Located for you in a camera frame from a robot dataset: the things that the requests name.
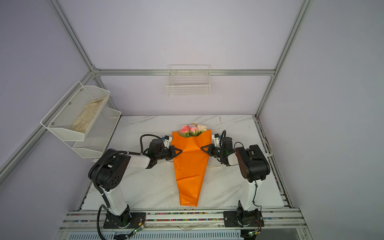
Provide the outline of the orange wrapping paper sheet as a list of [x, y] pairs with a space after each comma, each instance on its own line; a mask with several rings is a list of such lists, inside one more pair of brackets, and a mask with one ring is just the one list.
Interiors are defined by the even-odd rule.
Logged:
[[173, 158], [180, 205], [197, 207], [210, 157], [201, 147], [211, 144], [212, 132], [208, 129], [196, 135], [181, 135], [179, 131], [173, 132], [171, 145], [183, 151]]

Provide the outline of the cream printed ribbon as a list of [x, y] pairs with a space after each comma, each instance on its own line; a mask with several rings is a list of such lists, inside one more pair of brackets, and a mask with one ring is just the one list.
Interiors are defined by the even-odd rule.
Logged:
[[220, 168], [220, 167], [225, 167], [225, 165], [222, 165], [222, 164], [220, 164], [220, 165], [207, 165], [207, 168], [209, 168], [209, 169], [214, 169], [214, 168]]

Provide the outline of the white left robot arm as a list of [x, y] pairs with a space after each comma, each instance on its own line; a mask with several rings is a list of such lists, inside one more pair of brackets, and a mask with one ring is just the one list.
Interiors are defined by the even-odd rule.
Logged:
[[180, 155], [183, 151], [173, 146], [171, 141], [172, 138], [169, 136], [161, 138], [153, 134], [144, 134], [140, 137], [139, 153], [108, 149], [90, 169], [88, 178], [105, 202], [97, 213], [96, 226], [100, 239], [105, 239], [100, 228], [102, 210], [106, 211], [104, 227], [107, 229], [134, 228], [128, 234], [114, 235], [115, 240], [128, 240], [144, 228], [146, 214], [138, 213], [136, 217], [132, 216], [120, 183], [133, 158], [139, 159], [142, 168], [151, 169], [159, 160], [170, 161]]

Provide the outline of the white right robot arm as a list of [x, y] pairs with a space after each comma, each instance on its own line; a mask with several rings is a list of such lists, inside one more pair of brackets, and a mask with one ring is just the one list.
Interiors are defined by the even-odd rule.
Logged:
[[225, 211], [225, 227], [255, 227], [259, 232], [264, 226], [262, 206], [257, 204], [261, 185], [271, 173], [271, 167], [259, 145], [235, 147], [233, 139], [224, 130], [212, 135], [213, 144], [200, 147], [201, 151], [230, 167], [237, 163], [242, 177], [246, 180], [245, 193], [238, 201], [235, 211]]

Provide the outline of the lower white mesh shelf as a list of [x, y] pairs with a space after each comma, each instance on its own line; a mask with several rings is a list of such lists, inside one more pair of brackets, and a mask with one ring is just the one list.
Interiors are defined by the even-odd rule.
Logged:
[[85, 140], [74, 144], [73, 151], [83, 159], [100, 158], [112, 138], [120, 117], [120, 111], [105, 107], [95, 120]]

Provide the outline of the white mesh shelf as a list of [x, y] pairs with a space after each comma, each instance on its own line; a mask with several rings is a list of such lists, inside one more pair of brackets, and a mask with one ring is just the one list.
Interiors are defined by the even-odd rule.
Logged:
[[[86, 133], [82, 134], [71, 131], [71, 125], [81, 114], [85, 105], [93, 99], [99, 98], [105, 98], [105, 100], [101, 104], [99, 111], [96, 113]], [[82, 142], [85, 140], [90, 128], [106, 106], [109, 98], [110, 91], [96, 86], [83, 85], [81, 82], [77, 82], [70, 88], [66, 95], [61, 98], [61, 101], [46, 114], [40, 121], [40, 124], [63, 142]]]
[[112, 138], [120, 117], [120, 111], [105, 107], [95, 120], [85, 140], [74, 144], [73, 151], [83, 159], [100, 158]]

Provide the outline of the beige cloth glove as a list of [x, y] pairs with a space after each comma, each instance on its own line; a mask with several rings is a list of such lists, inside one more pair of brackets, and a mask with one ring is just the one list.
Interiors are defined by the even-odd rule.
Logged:
[[85, 134], [104, 100], [105, 98], [93, 99], [86, 104], [81, 114], [71, 125], [70, 130]]

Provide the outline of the upper white mesh shelf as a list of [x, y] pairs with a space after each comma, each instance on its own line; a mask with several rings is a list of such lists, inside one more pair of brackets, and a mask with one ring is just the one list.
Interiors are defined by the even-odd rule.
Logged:
[[[71, 131], [71, 125], [81, 114], [85, 105], [93, 99], [99, 98], [105, 98], [105, 100], [101, 104], [99, 111], [96, 113], [86, 133], [82, 134]], [[81, 82], [77, 82], [70, 88], [66, 95], [61, 98], [61, 101], [46, 114], [40, 121], [40, 124], [63, 142], [82, 142], [85, 140], [90, 128], [106, 106], [109, 98], [110, 91], [96, 86], [83, 85]]]

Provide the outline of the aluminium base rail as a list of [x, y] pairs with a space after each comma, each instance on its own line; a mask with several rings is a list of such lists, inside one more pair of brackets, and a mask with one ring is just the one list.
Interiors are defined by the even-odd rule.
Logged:
[[132, 211], [127, 228], [113, 227], [106, 212], [68, 212], [57, 240], [240, 240], [313, 237], [299, 209], [264, 209], [241, 225], [230, 210]]

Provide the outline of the aluminium frame crossbar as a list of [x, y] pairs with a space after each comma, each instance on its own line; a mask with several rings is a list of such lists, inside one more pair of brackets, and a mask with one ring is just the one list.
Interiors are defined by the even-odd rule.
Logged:
[[210, 75], [210, 76], [274, 76], [275, 70], [260, 69], [98, 69], [94, 70], [97, 76], [168, 76], [177, 75]]

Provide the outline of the aluminium frame post right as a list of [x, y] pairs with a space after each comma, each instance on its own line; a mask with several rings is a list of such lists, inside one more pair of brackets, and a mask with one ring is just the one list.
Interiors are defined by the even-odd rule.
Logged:
[[300, 28], [306, 18], [306, 15], [308, 14], [308, 11], [312, 5], [313, 1], [312, 0], [304, 0], [302, 1], [302, 4], [301, 4], [301, 7], [299, 9], [299, 12], [295, 18], [295, 21], [293, 23], [293, 26], [292, 26], [292, 29], [290, 30], [290, 33], [288, 35], [288, 38], [285, 42], [285, 45], [282, 49], [282, 52], [280, 54], [280, 57], [278, 59], [278, 62], [276, 64], [276, 67], [275, 67], [275, 73], [271, 76], [270, 78], [270, 81], [269, 81], [269, 84], [266, 88], [266, 91], [263, 95], [263, 98], [261, 100], [261, 103], [256, 111], [256, 114], [255, 114], [255, 117], [257, 119], [260, 118], [264, 108], [265, 108], [265, 105], [267, 103], [267, 100], [269, 98], [269, 96], [271, 95], [272, 93], [272, 90], [273, 90], [273, 87], [275, 86], [276, 82], [277, 82], [277, 79], [281, 73], [281, 70], [285, 64], [285, 61], [290, 53], [290, 50], [295, 42], [295, 39], [300, 31]]

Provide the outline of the aluminium frame post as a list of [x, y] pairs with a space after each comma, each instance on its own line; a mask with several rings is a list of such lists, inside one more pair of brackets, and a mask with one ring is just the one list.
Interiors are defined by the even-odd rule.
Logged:
[[257, 119], [260, 118], [264, 108], [265, 108], [265, 105], [267, 103], [267, 100], [269, 98], [269, 96], [271, 95], [272, 93], [272, 90], [273, 90], [273, 87], [275, 86], [276, 82], [277, 82], [277, 79], [281, 73], [281, 70], [285, 64], [285, 61], [290, 53], [290, 50], [295, 42], [295, 39], [300, 31], [300, 28], [306, 18], [306, 15], [308, 14], [308, 11], [312, 5], [313, 1], [312, 0], [304, 0], [302, 1], [302, 4], [301, 4], [301, 7], [299, 9], [299, 12], [295, 18], [295, 21], [293, 23], [293, 26], [292, 26], [292, 29], [290, 30], [290, 33], [288, 35], [288, 38], [285, 42], [285, 45], [282, 49], [282, 52], [280, 54], [280, 57], [278, 59], [278, 62], [276, 64], [276, 67], [275, 67], [275, 73], [271, 76], [270, 78], [270, 81], [269, 81], [269, 84], [266, 88], [266, 91], [263, 95], [263, 98], [261, 100], [261, 103], [256, 111], [256, 114], [255, 114], [255, 117]]
[[66, 34], [68, 35], [71, 43], [74, 45], [77, 53], [80, 55], [82, 61], [86, 65], [88, 71], [94, 72], [95, 66], [92, 63], [89, 55], [87, 54], [84, 46], [82, 45], [81, 40], [78, 37], [78, 35], [75, 31], [75, 28], [71, 24], [69, 17], [65, 13], [65, 10], [64, 10], [62, 4], [60, 3], [60, 1], [48, 0], [48, 3], [52, 7], [52, 9], [53, 9], [55, 15], [57, 16], [60, 24], [64, 28], [64, 30], [65, 30]]

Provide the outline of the aluminium frame post left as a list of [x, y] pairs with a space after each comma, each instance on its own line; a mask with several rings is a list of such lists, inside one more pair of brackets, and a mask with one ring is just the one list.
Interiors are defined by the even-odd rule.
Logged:
[[86, 65], [88, 71], [94, 72], [95, 66], [92, 63], [89, 55], [87, 54], [84, 46], [82, 45], [81, 40], [78, 37], [78, 35], [75, 31], [75, 28], [71, 24], [69, 17], [65, 13], [65, 10], [64, 10], [62, 4], [60, 3], [60, 1], [48, 0], [48, 3], [52, 7], [52, 9], [53, 9], [55, 15], [57, 16], [60, 24], [64, 28], [64, 30], [65, 30], [66, 34], [68, 35], [71, 43], [74, 45], [77, 53], [80, 55], [82, 61]]

